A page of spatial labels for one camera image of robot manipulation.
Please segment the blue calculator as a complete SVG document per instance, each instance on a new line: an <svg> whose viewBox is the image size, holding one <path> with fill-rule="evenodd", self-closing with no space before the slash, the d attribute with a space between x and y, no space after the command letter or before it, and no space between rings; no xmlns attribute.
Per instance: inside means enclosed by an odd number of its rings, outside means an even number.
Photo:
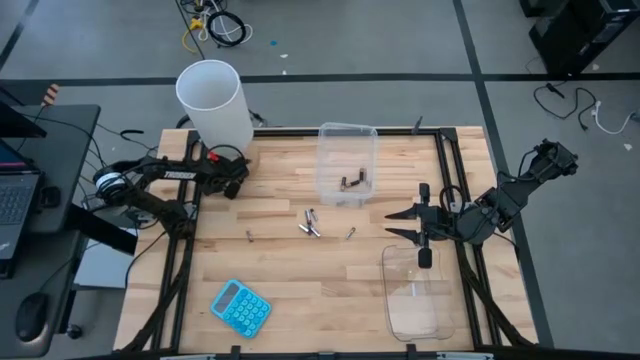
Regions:
<svg viewBox="0 0 640 360"><path fill-rule="evenodd" d="M244 338L252 339L271 314L271 304L236 279L225 283L210 304L210 311Z"/></svg>

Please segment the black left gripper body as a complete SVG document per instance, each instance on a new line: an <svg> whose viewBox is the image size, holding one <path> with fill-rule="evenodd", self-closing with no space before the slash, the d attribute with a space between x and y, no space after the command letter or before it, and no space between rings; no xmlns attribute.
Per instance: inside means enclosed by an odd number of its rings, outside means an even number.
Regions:
<svg viewBox="0 0 640 360"><path fill-rule="evenodd" d="M197 184L205 195L222 193L227 199L235 199L249 175L249 164L244 158L206 160L198 172Z"/></svg>

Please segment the white shade wooden lamp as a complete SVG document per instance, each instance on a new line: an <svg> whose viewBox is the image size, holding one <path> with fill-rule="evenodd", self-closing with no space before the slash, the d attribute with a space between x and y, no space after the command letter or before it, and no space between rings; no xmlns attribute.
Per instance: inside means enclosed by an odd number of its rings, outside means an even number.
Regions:
<svg viewBox="0 0 640 360"><path fill-rule="evenodd" d="M220 60L201 60L179 75L175 92L207 148L237 157L249 147L254 125L237 71Z"/></svg>

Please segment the black monitor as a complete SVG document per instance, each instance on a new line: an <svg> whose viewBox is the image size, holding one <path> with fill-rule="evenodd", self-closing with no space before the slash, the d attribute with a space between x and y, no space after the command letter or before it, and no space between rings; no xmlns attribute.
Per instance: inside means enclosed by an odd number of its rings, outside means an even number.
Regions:
<svg viewBox="0 0 640 360"><path fill-rule="evenodd" d="M0 102L0 138L45 138L47 132L7 104Z"/></svg>

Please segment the grey flat box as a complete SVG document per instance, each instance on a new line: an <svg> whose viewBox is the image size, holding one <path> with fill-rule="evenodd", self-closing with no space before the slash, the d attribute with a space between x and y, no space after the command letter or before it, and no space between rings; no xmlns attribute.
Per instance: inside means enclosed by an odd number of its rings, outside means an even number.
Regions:
<svg viewBox="0 0 640 360"><path fill-rule="evenodd" d="M125 275L133 256L90 240L75 275L74 284L89 287L125 288Z"/></svg>

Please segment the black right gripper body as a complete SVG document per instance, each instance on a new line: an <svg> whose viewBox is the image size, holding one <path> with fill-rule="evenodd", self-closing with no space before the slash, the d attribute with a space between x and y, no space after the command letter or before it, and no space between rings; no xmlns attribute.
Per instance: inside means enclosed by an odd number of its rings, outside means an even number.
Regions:
<svg viewBox="0 0 640 360"><path fill-rule="evenodd" d="M430 186L427 183L419 184L419 196L420 202L417 207L417 215L420 220L418 266L421 269L430 269L433 264L433 255L429 241L450 239L453 236L453 222L444 208L429 204Z"/></svg>

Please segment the black aluminium rig frame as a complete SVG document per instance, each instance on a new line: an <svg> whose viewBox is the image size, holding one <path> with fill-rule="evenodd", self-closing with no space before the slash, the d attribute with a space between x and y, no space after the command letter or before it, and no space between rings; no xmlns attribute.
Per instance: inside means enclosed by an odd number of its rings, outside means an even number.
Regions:
<svg viewBox="0 0 640 360"><path fill-rule="evenodd" d="M378 136L374 198L361 208L322 205L315 191L318 133L312 128L259 129L250 158L253 171L239 196L202 200L190 279L179 330L179 351L237 352L241 360L427 359L438 351L473 347L470 325L489 326L482 307L469 310L451 242L439 242L442 273L451 281L454 335L445 340L396 340L386 325L379 261L399 238L385 216L409 207L420 183L433 193L443 184L439 162L462 161L472 195L495 182L490 148L480 126L382 128ZM318 221L307 224L305 210ZM305 233L314 227L321 237ZM348 231L353 236L346 240ZM254 242L246 237L249 230ZM210 312L226 281L236 278L273 307L264 329L246 339Z"/></svg>

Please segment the clear rounded plastic container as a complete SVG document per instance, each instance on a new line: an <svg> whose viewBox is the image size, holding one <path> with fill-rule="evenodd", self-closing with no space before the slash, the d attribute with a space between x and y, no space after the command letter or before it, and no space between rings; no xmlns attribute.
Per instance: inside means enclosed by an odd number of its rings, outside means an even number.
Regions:
<svg viewBox="0 0 640 360"><path fill-rule="evenodd" d="M432 249L431 266L422 268L421 251L392 245L381 255L387 328L402 342L445 340L455 333L451 281L442 273L440 253Z"/></svg>

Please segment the tall clear plastic bin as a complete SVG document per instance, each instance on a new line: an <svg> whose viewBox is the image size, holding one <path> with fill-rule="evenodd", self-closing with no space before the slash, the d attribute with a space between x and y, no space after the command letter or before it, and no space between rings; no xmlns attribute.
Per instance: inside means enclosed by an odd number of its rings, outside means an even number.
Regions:
<svg viewBox="0 0 640 360"><path fill-rule="evenodd" d="M374 127L347 123L324 123L318 130L316 192L322 204L335 206L340 200L363 207L376 191L378 132ZM347 184L367 170L366 181L340 191L342 177Z"/></svg>

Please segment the black equipment cart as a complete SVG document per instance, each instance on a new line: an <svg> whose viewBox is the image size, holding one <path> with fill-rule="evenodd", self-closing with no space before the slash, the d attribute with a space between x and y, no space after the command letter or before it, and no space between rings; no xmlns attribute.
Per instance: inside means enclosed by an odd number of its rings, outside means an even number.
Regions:
<svg viewBox="0 0 640 360"><path fill-rule="evenodd" d="M550 75L581 73L640 18L640 0L544 0L529 37Z"/></svg>

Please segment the dark laptop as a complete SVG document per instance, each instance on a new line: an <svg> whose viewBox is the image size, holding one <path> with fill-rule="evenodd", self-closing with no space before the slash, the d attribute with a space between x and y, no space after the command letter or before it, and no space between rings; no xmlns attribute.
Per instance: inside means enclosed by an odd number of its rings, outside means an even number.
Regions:
<svg viewBox="0 0 640 360"><path fill-rule="evenodd" d="M0 261L14 257L42 173L0 139Z"/></svg>

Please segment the black desk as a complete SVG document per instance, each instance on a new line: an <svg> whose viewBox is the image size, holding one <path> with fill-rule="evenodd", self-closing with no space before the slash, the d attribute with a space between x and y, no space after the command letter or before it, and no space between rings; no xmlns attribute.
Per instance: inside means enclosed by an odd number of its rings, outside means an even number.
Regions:
<svg viewBox="0 0 640 360"><path fill-rule="evenodd" d="M17 252L9 261L10 276L0 274L0 359L32 358L45 355L55 334L60 332L69 293L87 238L74 223L79 207L73 195L95 129L100 108L96 105L54 106L40 110L19 108L39 115L44 138L21 142L10 140L19 153L44 172L41 186L60 190L60 203L42 205L38 194L26 217L26 229ZM27 342L15 332L20 303L42 292L47 297L45 322L37 336Z"/></svg>

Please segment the black computer mouse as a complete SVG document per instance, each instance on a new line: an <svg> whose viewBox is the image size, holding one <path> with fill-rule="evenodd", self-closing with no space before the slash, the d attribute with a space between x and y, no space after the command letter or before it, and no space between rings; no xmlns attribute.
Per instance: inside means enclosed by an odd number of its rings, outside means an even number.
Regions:
<svg viewBox="0 0 640 360"><path fill-rule="evenodd" d="M15 317L15 334L22 342L36 339L44 330L49 298L34 292L20 303Z"/></svg>

